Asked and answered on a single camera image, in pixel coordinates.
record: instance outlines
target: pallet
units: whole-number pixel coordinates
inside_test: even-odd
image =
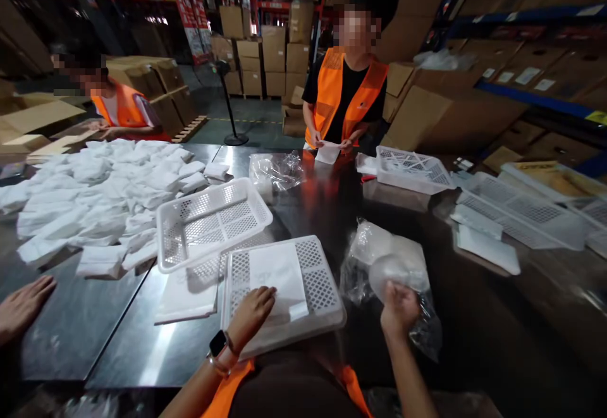
[[[186,141],[189,141],[194,134],[207,123],[207,120],[208,118],[206,116],[198,116],[180,133],[175,135],[171,141],[173,143],[185,143]]]

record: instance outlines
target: plastic crate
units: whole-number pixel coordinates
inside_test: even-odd
[[[385,146],[377,146],[377,181],[427,195],[455,188],[436,157]]]
[[[240,354],[241,360],[340,329],[346,324],[346,310],[324,256],[321,242],[316,236],[308,236],[275,244],[286,243],[295,244],[310,313],[287,324],[263,325]],[[248,253],[266,246],[268,245],[230,252],[221,313],[223,330],[228,329],[238,305],[250,291]]]
[[[249,178],[164,203],[156,212],[158,269],[196,266],[259,233],[273,217]]]
[[[486,173],[464,183],[457,203],[496,221],[532,249],[584,249],[586,225],[580,216]]]

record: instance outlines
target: white t-shirt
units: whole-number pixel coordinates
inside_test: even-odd
[[[156,113],[154,112],[154,108],[152,108],[152,106],[150,105],[150,102],[145,100],[145,98],[141,97],[141,95],[135,94],[134,97],[135,104],[139,108],[139,111],[141,112],[142,116],[144,117],[145,123],[150,127],[156,127],[161,125],[158,116],[156,116]],[[120,126],[120,124],[118,123],[118,97],[114,95],[114,97],[101,97],[101,99],[103,100],[103,103],[106,106],[107,114],[112,120],[112,124],[115,126]],[[95,107],[95,109],[97,110],[97,114],[101,116],[101,113],[99,112],[97,107]]]

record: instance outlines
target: smartwatch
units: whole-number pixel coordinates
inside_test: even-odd
[[[230,369],[238,362],[238,356],[232,352],[230,337],[227,332],[219,330],[209,344],[210,361],[222,376],[227,376]]]

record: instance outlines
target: reflective vest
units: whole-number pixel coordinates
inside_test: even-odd
[[[343,80],[343,49],[329,48],[324,55],[318,74],[318,97],[314,106],[314,125],[324,138],[329,131],[335,112],[341,101],[341,83]],[[369,65],[365,79],[348,105],[341,129],[341,141],[349,138],[356,124],[361,122],[381,91],[388,76],[388,66],[375,57]],[[312,147],[310,130],[305,130],[305,141]]]
[[[254,360],[237,364],[231,370],[230,376],[224,378],[219,384],[219,388],[213,397],[209,408],[202,414],[202,418],[228,418],[230,407],[236,391],[247,375],[255,371]],[[365,403],[365,398],[360,390],[359,381],[356,378],[354,370],[350,366],[343,368],[341,372],[341,381],[346,387],[348,396],[360,411],[368,418],[372,418],[371,412]]]
[[[118,127],[148,127],[147,122],[145,122],[145,117],[139,111],[139,107],[135,102],[135,96],[139,95],[140,97],[145,98],[141,92],[136,91],[135,89],[116,83],[112,81],[116,86],[116,106],[118,110]],[[91,100],[97,107],[97,111],[104,119],[107,121],[108,125],[111,127],[115,127],[115,124],[112,122],[110,118],[106,105],[103,103],[103,98],[98,95],[93,95],[91,92],[90,96]],[[171,141],[171,137],[169,137],[166,133],[162,132],[158,135],[127,135],[125,136],[128,140],[159,140],[159,141]]]

